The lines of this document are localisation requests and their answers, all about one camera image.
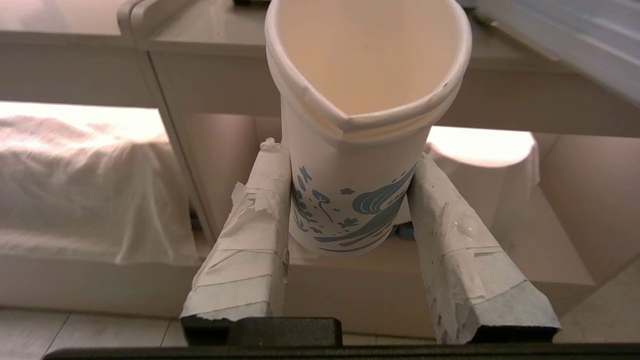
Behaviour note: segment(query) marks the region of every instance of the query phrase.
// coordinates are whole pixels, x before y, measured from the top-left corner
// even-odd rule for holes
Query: tile floor
[[[556,342],[640,342],[640,261],[561,321]],[[345,345],[427,345],[431,340],[345,334]],[[186,346],[178,320],[0,309],[0,360],[36,360],[65,347]]]

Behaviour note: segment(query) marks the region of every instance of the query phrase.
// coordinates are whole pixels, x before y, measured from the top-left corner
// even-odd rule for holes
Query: white shelf
[[[131,45],[118,26],[130,0],[0,0],[0,42]]]
[[[264,18],[267,4],[234,6],[233,0],[197,0],[152,36],[146,47],[178,53],[254,55],[265,57]],[[526,48],[472,24],[470,68],[564,70]]]
[[[595,288],[542,191],[511,257],[562,315]],[[414,241],[391,237],[357,257],[326,258],[290,239],[286,316],[335,316],[348,331],[433,336]]]

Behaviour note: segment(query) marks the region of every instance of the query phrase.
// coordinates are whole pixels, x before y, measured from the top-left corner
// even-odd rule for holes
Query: white fabric
[[[524,230],[538,145],[527,131],[434,126],[425,152],[447,174],[505,250]]]
[[[197,265],[157,110],[0,103],[0,253]]]

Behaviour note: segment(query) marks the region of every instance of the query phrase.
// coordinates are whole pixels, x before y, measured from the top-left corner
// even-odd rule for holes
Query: white paper cup
[[[471,53],[455,0],[274,0],[267,59],[293,173],[290,232],[324,255],[389,234]]]

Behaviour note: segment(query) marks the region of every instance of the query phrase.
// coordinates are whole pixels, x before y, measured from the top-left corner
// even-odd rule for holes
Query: cabinet door
[[[639,0],[478,0],[477,11],[640,106]]]

